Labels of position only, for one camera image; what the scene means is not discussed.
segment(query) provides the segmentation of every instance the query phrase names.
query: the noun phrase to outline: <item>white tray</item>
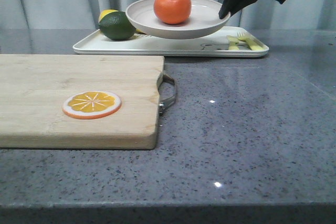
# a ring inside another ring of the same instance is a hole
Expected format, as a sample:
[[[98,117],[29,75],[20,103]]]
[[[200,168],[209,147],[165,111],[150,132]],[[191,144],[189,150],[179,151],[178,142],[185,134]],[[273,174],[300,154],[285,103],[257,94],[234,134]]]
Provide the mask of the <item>white tray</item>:
[[[263,50],[252,51],[245,42],[240,50],[228,50],[227,35],[237,36],[239,32],[249,34]],[[78,54],[110,55],[161,55],[174,57],[244,57],[256,58],[268,53],[268,46],[240,27],[223,27],[221,30],[196,39],[164,39],[145,34],[135,34],[129,40],[113,41],[100,30],[80,40],[72,47]]]

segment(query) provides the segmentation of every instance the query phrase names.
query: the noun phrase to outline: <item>orange slice sticker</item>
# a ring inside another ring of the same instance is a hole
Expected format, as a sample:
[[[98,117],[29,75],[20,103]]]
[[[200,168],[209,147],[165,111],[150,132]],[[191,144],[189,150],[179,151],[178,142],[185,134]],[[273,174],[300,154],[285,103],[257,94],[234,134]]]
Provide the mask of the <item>orange slice sticker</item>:
[[[121,99],[112,92],[88,91],[68,98],[62,110],[71,118],[97,119],[116,112],[120,106]]]

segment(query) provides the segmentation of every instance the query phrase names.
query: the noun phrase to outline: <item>speckled granite countertop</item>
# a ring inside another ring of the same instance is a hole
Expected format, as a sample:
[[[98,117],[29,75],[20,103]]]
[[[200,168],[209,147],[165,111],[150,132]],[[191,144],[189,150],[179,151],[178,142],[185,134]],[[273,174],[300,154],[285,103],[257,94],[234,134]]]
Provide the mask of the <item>speckled granite countertop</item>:
[[[91,32],[0,30],[1,53]],[[166,58],[152,151],[0,150],[0,223],[335,224],[336,32],[250,32],[266,57]]]

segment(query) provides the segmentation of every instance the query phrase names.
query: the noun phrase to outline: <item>cutting board handle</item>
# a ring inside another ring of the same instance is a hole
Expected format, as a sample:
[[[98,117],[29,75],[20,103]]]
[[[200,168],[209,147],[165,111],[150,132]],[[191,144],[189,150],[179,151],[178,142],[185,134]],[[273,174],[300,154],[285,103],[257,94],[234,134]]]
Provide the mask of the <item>cutting board handle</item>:
[[[174,86],[174,94],[171,97],[168,97],[168,98],[160,101],[160,103],[159,103],[159,115],[160,116],[163,115],[163,113],[166,111],[166,109],[168,109],[170,106],[172,106],[175,103],[176,97],[177,97],[176,82],[172,77],[170,77],[165,72],[163,72],[161,84],[164,83],[164,82],[169,83],[172,86]]]

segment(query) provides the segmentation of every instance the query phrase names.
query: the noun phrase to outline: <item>white plate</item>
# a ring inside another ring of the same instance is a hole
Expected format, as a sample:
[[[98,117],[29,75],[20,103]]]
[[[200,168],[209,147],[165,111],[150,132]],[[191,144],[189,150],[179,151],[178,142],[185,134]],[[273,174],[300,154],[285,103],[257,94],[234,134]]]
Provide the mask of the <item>white plate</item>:
[[[226,36],[248,34],[263,49],[252,51],[245,42],[240,42],[240,50],[228,50]],[[163,39],[136,33],[128,40],[111,40],[100,30],[96,30],[72,47],[78,54],[90,55],[162,55],[167,57],[244,57],[256,58],[267,54],[269,48],[262,41],[241,27],[225,26],[213,34],[196,39]]]
[[[155,0],[140,0],[126,9],[131,24],[146,34],[166,39],[194,39],[212,34],[221,29],[230,18],[230,13],[220,19],[221,3],[213,0],[191,0],[190,17],[183,23],[169,25],[160,21],[153,10]]]

